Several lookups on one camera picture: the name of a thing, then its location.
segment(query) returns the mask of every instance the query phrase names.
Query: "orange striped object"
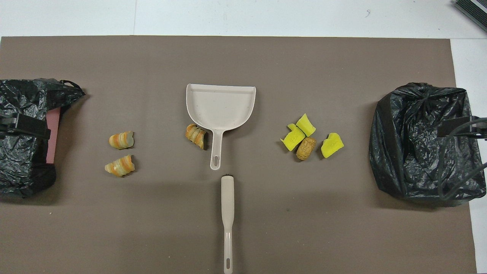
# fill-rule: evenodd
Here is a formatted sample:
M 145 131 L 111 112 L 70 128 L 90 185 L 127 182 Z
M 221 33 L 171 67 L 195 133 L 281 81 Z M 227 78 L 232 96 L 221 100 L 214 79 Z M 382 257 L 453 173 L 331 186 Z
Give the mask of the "orange striped object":
M 133 131 L 126 131 L 110 136 L 108 143 L 116 149 L 126 149 L 133 146 Z
M 135 170 L 132 163 L 132 155 L 127 155 L 105 165 L 105 171 L 117 177 L 122 177 Z
M 195 143 L 201 149 L 204 147 L 204 137 L 206 131 L 196 126 L 196 124 L 190 124 L 186 128 L 186 138 Z

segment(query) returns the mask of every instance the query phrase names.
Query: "plastic dustpan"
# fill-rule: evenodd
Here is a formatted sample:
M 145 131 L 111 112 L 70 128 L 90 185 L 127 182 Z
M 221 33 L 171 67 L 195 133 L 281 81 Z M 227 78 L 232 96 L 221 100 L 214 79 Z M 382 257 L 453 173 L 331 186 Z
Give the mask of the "plastic dustpan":
M 243 125 L 252 114 L 255 87 L 189 84 L 186 107 L 193 121 L 213 133 L 210 167 L 218 170 L 222 162 L 223 133 Z

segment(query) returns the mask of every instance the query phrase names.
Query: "white table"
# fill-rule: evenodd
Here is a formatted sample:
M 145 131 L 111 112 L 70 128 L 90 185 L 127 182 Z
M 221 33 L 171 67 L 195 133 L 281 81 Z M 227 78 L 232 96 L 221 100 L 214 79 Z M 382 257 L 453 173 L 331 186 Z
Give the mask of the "white table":
M 487 33 L 450 0 L 0 0 L 0 37 L 63 35 L 451 39 L 457 86 L 487 117 Z M 479 147 L 485 161 L 487 142 Z M 487 273 L 485 211 L 487 197 L 470 202 L 479 273 Z

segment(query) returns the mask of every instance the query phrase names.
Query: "black garbage bag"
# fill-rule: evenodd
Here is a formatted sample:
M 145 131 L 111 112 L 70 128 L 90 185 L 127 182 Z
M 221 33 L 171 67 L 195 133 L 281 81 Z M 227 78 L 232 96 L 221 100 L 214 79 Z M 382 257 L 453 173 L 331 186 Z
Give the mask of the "black garbage bag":
M 69 106 L 84 95 L 66 80 L 0 80 L 0 115 L 19 113 L 45 121 L 48 110 Z M 23 134 L 0 140 L 0 197 L 28 197 L 54 184 L 56 169 L 46 163 L 47 143 Z
M 465 116 L 471 116 L 470 104 L 461 88 L 409 83 L 382 98 L 369 143 L 379 189 L 430 206 L 457 206 L 483 197 L 486 182 L 477 140 L 437 136 L 442 121 Z

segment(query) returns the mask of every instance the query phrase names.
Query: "yellow sponge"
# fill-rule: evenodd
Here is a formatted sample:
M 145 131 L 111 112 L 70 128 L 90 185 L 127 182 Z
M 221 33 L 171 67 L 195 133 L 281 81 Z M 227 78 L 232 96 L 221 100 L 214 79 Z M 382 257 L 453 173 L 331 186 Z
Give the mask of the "yellow sponge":
M 328 158 L 344 146 L 345 145 L 343 145 L 340 135 L 332 132 L 328 135 L 328 138 L 323 141 L 323 145 L 321 146 L 321 153 L 323 153 L 323 157 Z
M 296 125 L 306 134 L 307 137 L 310 137 L 311 134 L 316 131 L 316 127 L 311 124 L 306 113 L 298 120 Z
M 306 137 L 295 124 L 289 124 L 287 127 L 291 130 L 286 137 L 281 141 L 286 146 L 287 150 L 292 151 L 303 139 Z

